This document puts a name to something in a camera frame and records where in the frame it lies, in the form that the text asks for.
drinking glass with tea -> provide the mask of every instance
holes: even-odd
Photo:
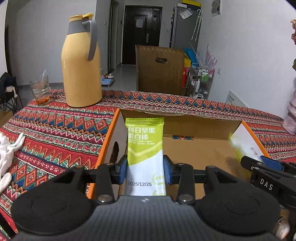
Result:
[[[38,106],[46,105],[49,103],[49,83],[46,70],[44,70],[40,81],[30,82],[30,87]]]

metal screw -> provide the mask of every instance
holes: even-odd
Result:
[[[181,202],[190,202],[193,200],[193,197],[189,194],[182,194],[178,197]]]
[[[100,195],[98,201],[101,203],[106,203],[112,201],[112,197],[108,194]]]

plastic bag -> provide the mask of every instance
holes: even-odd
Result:
[[[46,81],[45,78],[48,78],[48,75],[46,74],[46,69],[44,69],[42,77],[41,77],[41,82],[43,82],[44,80]]]
[[[127,118],[128,167],[125,194],[165,196],[164,118]]]
[[[190,9],[187,9],[185,12],[180,13],[180,15],[183,19],[186,19],[192,15],[192,11]]]

yellow thermos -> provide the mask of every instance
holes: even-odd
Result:
[[[100,49],[93,14],[69,18],[69,29],[62,49],[62,71],[66,102],[86,107],[102,99]]]

gray thermos handle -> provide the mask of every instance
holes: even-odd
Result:
[[[87,54],[87,60],[91,61],[94,58],[94,54],[96,52],[96,40],[97,40],[97,25],[95,20],[87,20],[82,23],[83,26],[86,28],[89,24],[91,30],[91,43],[89,46],[89,52]]]

